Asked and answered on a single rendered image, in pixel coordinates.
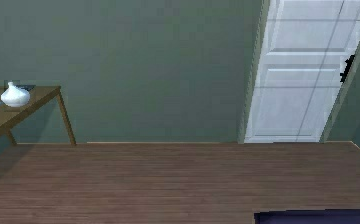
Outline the white panelled room door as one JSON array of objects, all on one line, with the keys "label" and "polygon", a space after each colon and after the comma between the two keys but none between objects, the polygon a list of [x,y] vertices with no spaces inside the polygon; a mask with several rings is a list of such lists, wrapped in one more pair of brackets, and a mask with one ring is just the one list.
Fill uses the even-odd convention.
[{"label": "white panelled room door", "polygon": [[242,141],[320,141],[359,58],[360,0],[264,0]]}]

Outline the brown wooden table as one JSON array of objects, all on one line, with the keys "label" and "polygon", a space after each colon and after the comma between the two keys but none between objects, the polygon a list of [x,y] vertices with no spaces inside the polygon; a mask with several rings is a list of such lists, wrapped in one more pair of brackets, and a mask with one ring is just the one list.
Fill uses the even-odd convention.
[{"label": "brown wooden table", "polygon": [[16,146],[17,142],[11,130],[53,99],[56,99],[59,105],[70,144],[76,146],[76,139],[64,104],[60,86],[34,87],[30,91],[30,101],[21,107],[12,108],[5,104],[0,105],[0,137],[7,136],[10,143],[13,146]]}]

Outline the white round vase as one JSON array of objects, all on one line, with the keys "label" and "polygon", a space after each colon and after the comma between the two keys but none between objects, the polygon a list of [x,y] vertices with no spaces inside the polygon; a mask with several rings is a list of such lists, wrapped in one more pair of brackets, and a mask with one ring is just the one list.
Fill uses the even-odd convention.
[{"label": "white round vase", "polygon": [[1,94],[0,99],[9,107],[22,107],[29,102],[30,93],[13,82],[9,82],[8,88]]}]

